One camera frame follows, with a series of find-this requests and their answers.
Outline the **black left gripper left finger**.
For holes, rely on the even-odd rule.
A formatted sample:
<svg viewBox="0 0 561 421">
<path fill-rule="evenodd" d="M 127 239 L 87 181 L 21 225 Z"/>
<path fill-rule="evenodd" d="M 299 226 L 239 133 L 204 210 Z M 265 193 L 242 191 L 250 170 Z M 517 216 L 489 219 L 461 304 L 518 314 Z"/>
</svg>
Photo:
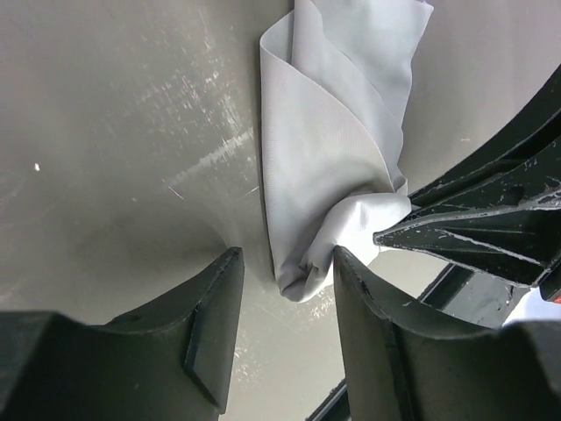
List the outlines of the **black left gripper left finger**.
<svg viewBox="0 0 561 421">
<path fill-rule="evenodd" d="M 228 249 L 106 325 L 1 315 L 4 420 L 216 420 L 226 411 L 244 285 Z"/>
</svg>

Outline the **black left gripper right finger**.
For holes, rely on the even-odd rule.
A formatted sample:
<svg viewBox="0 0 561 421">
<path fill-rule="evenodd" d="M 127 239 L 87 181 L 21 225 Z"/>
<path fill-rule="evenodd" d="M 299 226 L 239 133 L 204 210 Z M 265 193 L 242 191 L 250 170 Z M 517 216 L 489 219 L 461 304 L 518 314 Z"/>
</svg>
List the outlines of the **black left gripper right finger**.
<svg viewBox="0 0 561 421">
<path fill-rule="evenodd" d="M 557 420 L 560 324 L 488 329 L 435 310 L 333 253 L 354 420 Z"/>
</svg>

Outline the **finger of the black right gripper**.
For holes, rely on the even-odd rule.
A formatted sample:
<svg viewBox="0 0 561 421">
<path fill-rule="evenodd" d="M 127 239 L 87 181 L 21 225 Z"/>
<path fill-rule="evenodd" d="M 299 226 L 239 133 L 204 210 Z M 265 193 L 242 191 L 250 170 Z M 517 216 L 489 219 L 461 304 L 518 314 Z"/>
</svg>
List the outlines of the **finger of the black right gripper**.
<svg viewBox="0 0 561 421">
<path fill-rule="evenodd" d="M 522 286 L 560 264 L 560 141 L 519 166 L 419 208 L 373 236 Z"/>
<path fill-rule="evenodd" d="M 435 181 L 409 195 L 428 206 L 505 173 L 530 159 L 560 136 L 560 70 L 483 146 Z"/>
</svg>

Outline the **light grey underwear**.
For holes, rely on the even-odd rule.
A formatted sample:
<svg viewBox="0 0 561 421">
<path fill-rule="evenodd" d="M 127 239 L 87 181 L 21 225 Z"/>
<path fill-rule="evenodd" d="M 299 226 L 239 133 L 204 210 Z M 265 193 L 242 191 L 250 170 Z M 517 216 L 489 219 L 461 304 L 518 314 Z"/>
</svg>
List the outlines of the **light grey underwear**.
<svg viewBox="0 0 561 421">
<path fill-rule="evenodd" d="M 274 279 L 303 303 L 412 210 L 399 168 L 424 1 L 297 1 L 260 38 L 262 175 Z"/>
</svg>

